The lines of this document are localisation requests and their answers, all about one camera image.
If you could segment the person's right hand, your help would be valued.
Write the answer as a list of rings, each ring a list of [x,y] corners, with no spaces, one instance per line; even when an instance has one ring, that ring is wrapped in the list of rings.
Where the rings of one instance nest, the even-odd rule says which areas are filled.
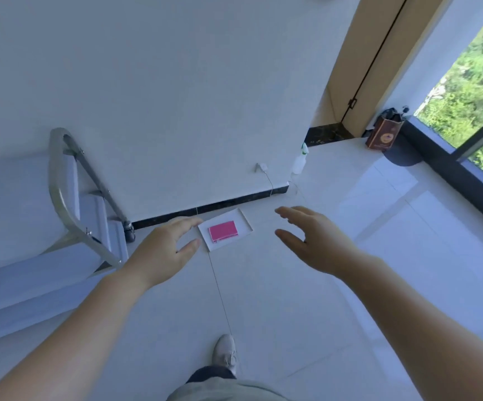
[[[294,254],[309,267],[343,279],[369,264],[369,257],[325,215],[303,206],[281,206],[275,212],[304,233],[301,240],[308,249]]]

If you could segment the white spray bottle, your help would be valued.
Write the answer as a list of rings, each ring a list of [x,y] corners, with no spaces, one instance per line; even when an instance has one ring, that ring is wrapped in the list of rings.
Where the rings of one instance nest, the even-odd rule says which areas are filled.
[[[301,151],[299,156],[295,159],[292,166],[292,174],[300,175],[306,165],[307,155],[309,154],[309,149],[306,143],[303,142],[301,146]]]

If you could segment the white rectangular tray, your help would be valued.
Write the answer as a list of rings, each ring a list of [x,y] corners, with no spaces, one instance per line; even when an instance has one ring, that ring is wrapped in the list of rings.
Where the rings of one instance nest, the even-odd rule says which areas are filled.
[[[237,235],[214,241],[211,236],[210,228],[225,222],[233,222],[237,230]],[[230,243],[237,242],[254,231],[248,218],[238,207],[220,215],[213,216],[209,220],[201,223],[198,226],[198,229],[209,252],[222,248]]]

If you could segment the person's grey shoe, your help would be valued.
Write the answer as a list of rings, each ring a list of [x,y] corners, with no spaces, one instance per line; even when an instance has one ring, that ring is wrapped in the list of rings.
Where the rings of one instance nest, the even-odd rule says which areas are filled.
[[[231,376],[236,378],[238,353],[234,337],[231,334],[219,337],[213,349],[211,365],[228,371]]]

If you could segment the person's right forearm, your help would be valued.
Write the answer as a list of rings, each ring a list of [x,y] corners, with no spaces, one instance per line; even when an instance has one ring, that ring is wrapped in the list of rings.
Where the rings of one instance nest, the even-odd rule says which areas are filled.
[[[483,340],[377,257],[339,256],[333,274],[363,303],[424,401],[483,401]]]

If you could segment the white cart body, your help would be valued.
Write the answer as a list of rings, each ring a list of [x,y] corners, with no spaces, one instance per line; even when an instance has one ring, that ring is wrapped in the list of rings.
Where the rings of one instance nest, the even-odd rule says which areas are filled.
[[[76,308],[112,271],[58,217],[48,169],[47,153],[0,159],[0,338]]]

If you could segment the person's left forearm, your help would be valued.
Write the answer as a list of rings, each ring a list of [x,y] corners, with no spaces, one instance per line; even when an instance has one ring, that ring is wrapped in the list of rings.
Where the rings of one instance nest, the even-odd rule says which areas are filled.
[[[0,380],[0,401],[84,401],[141,296],[155,285],[144,269],[104,277],[83,303]]]

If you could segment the brown paper bag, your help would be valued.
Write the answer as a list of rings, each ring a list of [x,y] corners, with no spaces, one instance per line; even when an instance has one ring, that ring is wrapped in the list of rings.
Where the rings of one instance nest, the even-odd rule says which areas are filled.
[[[386,152],[394,144],[405,121],[393,121],[381,115],[375,121],[374,128],[365,142],[365,146],[374,151]]]

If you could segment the pink box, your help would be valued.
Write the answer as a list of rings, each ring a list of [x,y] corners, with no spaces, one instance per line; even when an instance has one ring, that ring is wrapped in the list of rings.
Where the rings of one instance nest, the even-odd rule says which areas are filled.
[[[214,244],[238,236],[238,229],[232,220],[212,225],[208,232]]]

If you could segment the person's left hand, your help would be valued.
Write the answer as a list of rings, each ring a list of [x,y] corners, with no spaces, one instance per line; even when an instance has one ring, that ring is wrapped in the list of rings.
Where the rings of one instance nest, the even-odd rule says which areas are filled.
[[[177,243],[202,222],[197,216],[177,217],[147,235],[122,268],[132,287],[145,292],[182,270],[190,259],[177,259]]]

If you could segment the wooden door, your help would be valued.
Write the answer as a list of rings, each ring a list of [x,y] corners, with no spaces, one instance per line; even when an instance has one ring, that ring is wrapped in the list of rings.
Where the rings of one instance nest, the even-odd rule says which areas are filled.
[[[334,118],[361,137],[452,0],[360,0],[326,91]],[[355,97],[354,109],[348,102]]]

